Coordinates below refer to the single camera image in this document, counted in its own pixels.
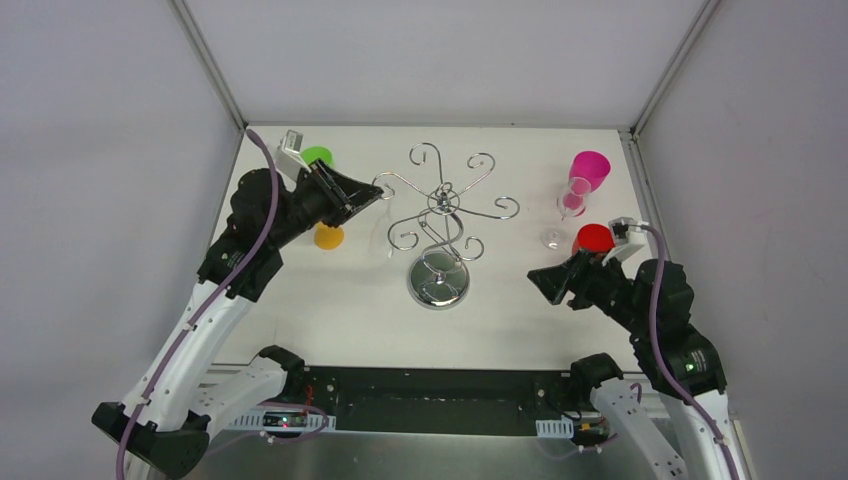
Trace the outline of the orange plastic wine glass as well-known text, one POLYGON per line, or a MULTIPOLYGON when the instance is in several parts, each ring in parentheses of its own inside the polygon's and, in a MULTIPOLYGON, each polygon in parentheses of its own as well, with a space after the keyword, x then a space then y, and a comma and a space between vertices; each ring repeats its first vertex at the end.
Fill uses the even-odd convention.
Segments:
POLYGON ((313 241, 316 247, 322 250, 334 250, 338 248, 345 239, 345 232, 341 227, 330 227, 319 223, 315 227, 313 241))

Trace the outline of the clear wine glass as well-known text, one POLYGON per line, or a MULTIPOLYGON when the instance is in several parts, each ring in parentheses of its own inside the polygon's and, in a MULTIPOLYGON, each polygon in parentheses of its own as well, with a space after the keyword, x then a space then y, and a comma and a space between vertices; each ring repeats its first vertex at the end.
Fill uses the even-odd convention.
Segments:
POLYGON ((556 208, 560 221, 546 228, 540 235, 541 243, 550 250, 563 248, 566 232, 562 227, 567 218, 577 217, 586 209, 586 201, 592 193, 591 183, 584 177, 571 177, 556 197, 556 208))
POLYGON ((394 251, 389 239, 389 229, 394 222, 392 215, 393 201, 381 200, 380 205, 383 210, 371 232, 369 255, 378 264, 385 264, 391 259, 394 251))

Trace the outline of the green plastic wine glass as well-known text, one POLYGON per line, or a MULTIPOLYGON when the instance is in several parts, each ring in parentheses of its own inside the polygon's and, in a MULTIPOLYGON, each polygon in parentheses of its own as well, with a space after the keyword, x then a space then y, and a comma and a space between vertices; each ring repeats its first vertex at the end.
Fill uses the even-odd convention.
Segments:
POLYGON ((301 159, 309 166, 318 161, 323 162, 328 167, 333 168, 335 165, 334 157, 330 149, 324 146, 307 147, 300 152, 301 159))

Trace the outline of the red plastic wine glass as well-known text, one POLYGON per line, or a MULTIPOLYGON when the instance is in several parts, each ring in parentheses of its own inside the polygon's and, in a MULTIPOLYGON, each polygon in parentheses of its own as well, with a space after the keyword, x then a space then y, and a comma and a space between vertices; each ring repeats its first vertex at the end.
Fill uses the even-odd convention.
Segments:
POLYGON ((593 253, 608 253, 616 246, 610 228, 606 225, 591 223, 582 226, 572 243, 571 253, 580 250, 593 253))

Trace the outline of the chrome wine glass rack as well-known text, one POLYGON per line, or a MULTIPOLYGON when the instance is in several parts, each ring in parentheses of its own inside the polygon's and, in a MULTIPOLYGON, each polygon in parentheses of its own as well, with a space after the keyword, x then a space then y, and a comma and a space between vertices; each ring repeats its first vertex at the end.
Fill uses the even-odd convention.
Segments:
POLYGON ((439 311, 456 307, 465 300, 471 290, 468 264, 482 258, 486 250, 482 239, 466 233, 461 216, 507 221, 518 216, 521 205, 510 196, 494 199, 494 206, 501 211, 499 214, 483 213, 462 205, 463 196, 494 172, 497 160, 493 155, 478 152, 466 160, 468 169, 481 173, 464 187, 457 187, 448 180, 442 153, 431 142, 413 145, 408 160, 415 166, 422 166, 430 155, 435 157, 437 164, 435 187, 423 189, 390 171, 376 175, 372 184, 382 190, 382 201, 388 202, 396 196, 396 189, 390 184, 392 179, 424 198, 424 207, 419 212, 388 224, 385 239, 393 252, 418 253, 406 273, 408 293, 419 306, 439 311))

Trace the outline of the magenta plastic wine glass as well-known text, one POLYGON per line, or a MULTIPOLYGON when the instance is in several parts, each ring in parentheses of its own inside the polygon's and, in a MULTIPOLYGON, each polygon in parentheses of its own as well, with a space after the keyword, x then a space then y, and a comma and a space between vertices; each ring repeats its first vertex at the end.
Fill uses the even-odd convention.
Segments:
POLYGON ((601 186, 610 171, 610 162, 602 153, 597 151, 578 153, 569 170, 569 186, 563 197, 563 206, 577 211, 580 215, 585 209, 588 196, 601 186))

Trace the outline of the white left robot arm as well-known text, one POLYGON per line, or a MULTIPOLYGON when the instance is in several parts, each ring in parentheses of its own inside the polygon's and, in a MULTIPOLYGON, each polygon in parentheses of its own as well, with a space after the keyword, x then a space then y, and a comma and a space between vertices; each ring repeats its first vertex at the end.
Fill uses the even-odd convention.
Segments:
POLYGON ((104 402, 93 414, 93 424, 117 443, 117 478, 132 479, 148 469, 183 478, 211 441, 248 410, 272 397, 288 405, 303 396, 304 362, 279 346, 263 348, 211 389, 200 383, 282 268, 283 247, 317 224, 343 225, 382 195, 380 187, 322 161, 300 169, 293 190, 273 167, 238 180, 226 226, 209 247, 166 343, 121 401, 104 402))

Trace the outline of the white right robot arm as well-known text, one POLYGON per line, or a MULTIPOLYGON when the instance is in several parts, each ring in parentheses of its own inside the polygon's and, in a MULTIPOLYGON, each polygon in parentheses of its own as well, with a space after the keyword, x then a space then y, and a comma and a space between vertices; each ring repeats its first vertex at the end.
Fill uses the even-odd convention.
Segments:
POLYGON ((571 309, 596 307, 629 333, 638 366, 659 393, 680 448, 674 450, 657 431, 642 409, 640 386, 626 386, 606 353, 572 364, 567 393, 573 405, 605 415, 612 436, 637 448, 657 479, 743 478, 727 381, 717 350, 690 323, 694 292, 681 265, 660 253, 629 279, 617 258, 579 250, 527 277, 550 304, 571 293, 571 309))

